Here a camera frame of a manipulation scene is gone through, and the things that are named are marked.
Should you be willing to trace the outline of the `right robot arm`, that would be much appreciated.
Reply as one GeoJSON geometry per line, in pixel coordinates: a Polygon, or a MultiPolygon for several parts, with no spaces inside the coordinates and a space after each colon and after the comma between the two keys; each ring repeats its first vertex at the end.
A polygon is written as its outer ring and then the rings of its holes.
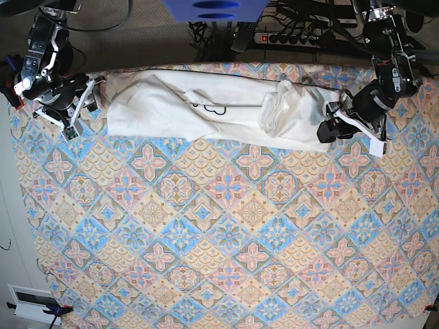
{"type": "Polygon", "coordinates": [[[36,116],[58,126],[65,141],[82,134],[80,113],[96,109],[93,90],[100,82],[110,102],[108,132],[116,136],[220,138],[325,151],[358,132],[357,122],[342,112],[342,93],[333,88],[166,69],[68,76],[68,38],[55,16],[41,15],[13,87],[17,97],[39,102],[36,116]]]}

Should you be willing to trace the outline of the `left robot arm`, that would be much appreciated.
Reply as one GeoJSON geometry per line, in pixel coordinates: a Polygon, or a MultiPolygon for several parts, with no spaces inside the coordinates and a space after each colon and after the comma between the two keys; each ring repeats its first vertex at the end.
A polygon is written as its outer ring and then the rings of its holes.
{"type": "Polygon", "coordinates": [[[438,54],[417,49],[408,37],[400,8],[422,17],[438,17],[437,1],[353,1],[363,21],[364,41],[356,39],[341,25],[335,3],[329,1],[329,14],[335,31],[352,46],[372,56],[376,78],[356,95],[327,105],[318,137],[328,143],[336,138],[350,138],[360,129],[357,123],[378,133],[385,133],[387,113],[401,98],[410,98],[422,84],[423,64],[437,64],[438,54]]]}

